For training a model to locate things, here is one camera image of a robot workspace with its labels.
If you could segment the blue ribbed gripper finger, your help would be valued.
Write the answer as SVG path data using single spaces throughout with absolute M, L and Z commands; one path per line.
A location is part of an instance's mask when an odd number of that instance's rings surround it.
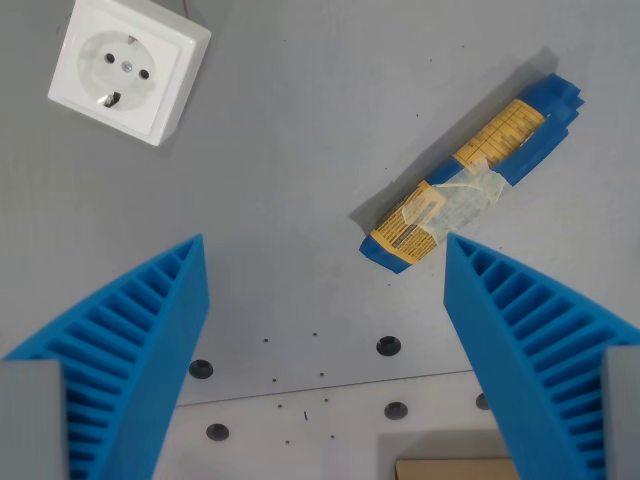
M 606 478 L 603 357 L 638 345 L 638 328 L 454 233 L 444 306 L 519 477 Z
M 149 479 L 209 310 L 203 238 L 130 270 L 10 351 L 64 377 L 73 479 Z

